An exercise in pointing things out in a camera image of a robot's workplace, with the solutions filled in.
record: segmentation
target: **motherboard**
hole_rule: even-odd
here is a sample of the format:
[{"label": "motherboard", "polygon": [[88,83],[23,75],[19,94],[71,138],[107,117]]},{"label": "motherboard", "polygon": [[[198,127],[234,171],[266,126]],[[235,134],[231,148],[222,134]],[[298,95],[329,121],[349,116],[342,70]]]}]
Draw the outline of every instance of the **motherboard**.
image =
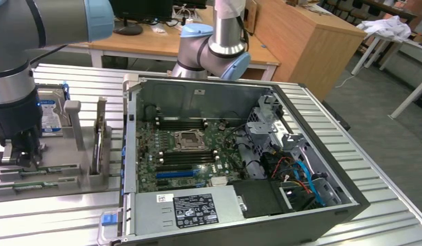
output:
[{"label": "motherboard", "polygon": [[139,192],[226,185],[244,177],[236,135],[227,121],[155,120],[136,124]]}]

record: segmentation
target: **gray floor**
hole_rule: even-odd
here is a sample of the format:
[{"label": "gray floor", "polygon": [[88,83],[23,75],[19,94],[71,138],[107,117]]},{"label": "gray floor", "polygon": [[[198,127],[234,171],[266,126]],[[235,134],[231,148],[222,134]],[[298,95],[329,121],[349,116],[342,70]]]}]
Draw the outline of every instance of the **gray floor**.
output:
[{"label": "gray floor", "polygon": [[[337,85],[350,77],[354,56]],[[422,109],[410,105],[387,117],[410,91],[374,66],[361,70],[326,101],[351,126],[349,133],[422,211]]]}]

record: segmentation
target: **monitor stand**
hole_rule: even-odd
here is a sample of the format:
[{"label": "monitor stand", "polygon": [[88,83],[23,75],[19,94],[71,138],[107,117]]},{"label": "monitor stand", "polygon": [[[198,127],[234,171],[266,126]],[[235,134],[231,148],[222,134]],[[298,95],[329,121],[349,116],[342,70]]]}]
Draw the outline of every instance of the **monitor stand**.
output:
[{"label": "monitor stand", "polygon": [[143,32],[143,28],[136,23],[131,23],[127,21],[127,18],[124,18],[123,21],[115,22],[115,29],[113,33],[117,33],[120,35],[133,36],[139,35]]}]

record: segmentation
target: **hard drive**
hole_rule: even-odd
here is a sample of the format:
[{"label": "hard drive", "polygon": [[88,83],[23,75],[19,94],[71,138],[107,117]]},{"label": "hard drive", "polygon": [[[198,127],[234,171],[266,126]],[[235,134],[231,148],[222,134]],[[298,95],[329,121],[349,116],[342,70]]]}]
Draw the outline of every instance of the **hard drive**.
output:
[{"label": "hard drive", "polygon": [[69,100],[69,86],[37,84],[37,91],[43,109],[43,136],[63,136],[63,127],[71,126],[69,115],[64,112],[65,100]]}]

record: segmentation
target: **power supply label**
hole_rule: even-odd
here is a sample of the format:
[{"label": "power supply label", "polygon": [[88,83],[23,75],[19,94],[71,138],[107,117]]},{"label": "power supply label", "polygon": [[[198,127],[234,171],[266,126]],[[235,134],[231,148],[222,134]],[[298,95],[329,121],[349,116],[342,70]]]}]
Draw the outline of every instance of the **power supply label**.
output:
[{"label": "power supply label", "polygon": [[174,198],[176,225],[179,228],[218,223],[211,194]]}]

